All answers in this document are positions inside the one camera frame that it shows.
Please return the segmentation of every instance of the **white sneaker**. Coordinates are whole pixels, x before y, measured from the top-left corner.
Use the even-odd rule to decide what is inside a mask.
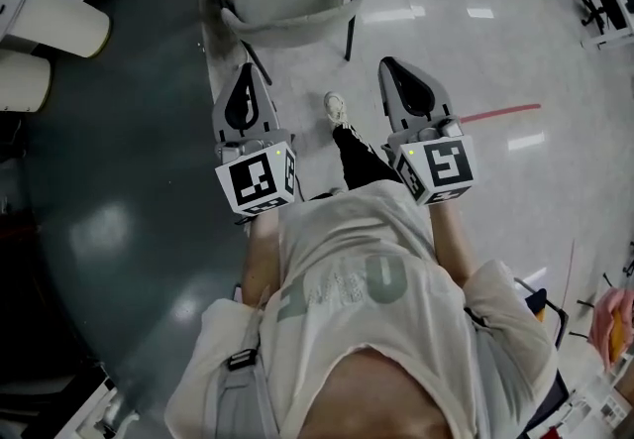
[[[344,124],[348,124],[348,113],[346,113],[346,101],[337,92],[328,92],[324,96],[324,108],[330,121],[330,128],[334,130]]]

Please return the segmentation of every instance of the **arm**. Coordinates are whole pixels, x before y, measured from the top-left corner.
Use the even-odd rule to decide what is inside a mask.
[[[517,295],[504,264],[486,263],[463,292],[465,305],[479,319],[474,324],[475,349],[491,438],[517,437],[553,385],[557,350]]]
[[[269,296],[279,289],[279,212],[276,208],[260,214],[251,224],[242,274],[243,302],[257,307],[267,287]]]
[[[430,205],[434,249],[441,267],[463,287],[476,272],[476,260],[453,201]]]

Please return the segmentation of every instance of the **leg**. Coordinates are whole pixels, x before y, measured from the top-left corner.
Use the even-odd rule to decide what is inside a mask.
[[[339,147],[344,179],[349,189],[363,187],[378,180],[400,183],[398,173],[383,162],[351,125],[337,126],[333,131],[333,138]]]
[[[264,69],[264,66],[260,62],[260,58],[256,55],[256,52],[254,51],[253,47],[249,43],[245,43],[244,41],[241,41],[241,43],[244,45],[252,61],[254,61],[256,65],[258,66],[258,69],[262,73],[262,76],[264,76],[264,80],[266,81],[266,83],[268,83],[268,85],[273,85],[273,82],[270,80],[270,76],[266,72],[266,69]]]
[[[400,183],[398,173],[384,163],[348,123],[346,105],[341,95],[328,92],[324,98],[324,105],[333,128],[333,138],[341,153],[344,179],[348,188],[363,187],[378,180],[393,180]]]
[[[355,35],[355,18],[348,22],[348,42],[346,43],[346,60],[350,61],[353,52],[353,36]]]

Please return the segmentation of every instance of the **gray strap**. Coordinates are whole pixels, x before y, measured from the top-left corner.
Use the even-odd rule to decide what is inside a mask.
[[[206,436],[208,439],[278,439],[279,432],[273,414],[262,357],[257,354],[260,343],[260,310],[268,300],[268,288],[264,290],[258,307],[254,310],[245,337],[242,351],[234,355],[234,364],[246,362],[256,356],[255,363],[229,370],[225,363],[218,384],[207,388],[207,413],[216,406],[215,430]]]

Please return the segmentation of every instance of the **red laser line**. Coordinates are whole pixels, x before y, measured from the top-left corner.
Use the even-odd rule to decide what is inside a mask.
[[[571,247],[571,260],[568,264],[568,276],[566,277],[566,288],[564,289],[564,299],[562,300],[562,306],[560,307],[564,310],[564,305],[566,305],[566,296],[568,295],[568,286],[571,283],[571,274],[573,273],[573,257],[575,256],[575,239],[573,239],[573,246]],[[557,329],[555,329],[555,335],[553,336],[553,340],[557,337]]]
[[[468,122],[474,122],[476,120],[482,120],[485,118],[498,117],[500,115],[508,115],[509,113],[517,113],[518,111],[538,110],[541,107],[541,104],[522,104],[521,106],[512,106],[510,108],[504,108],[501,110],[485,111],[484,113],[469,115],[467,117],[462,117],[460,121],[463,124],[467,124]]]

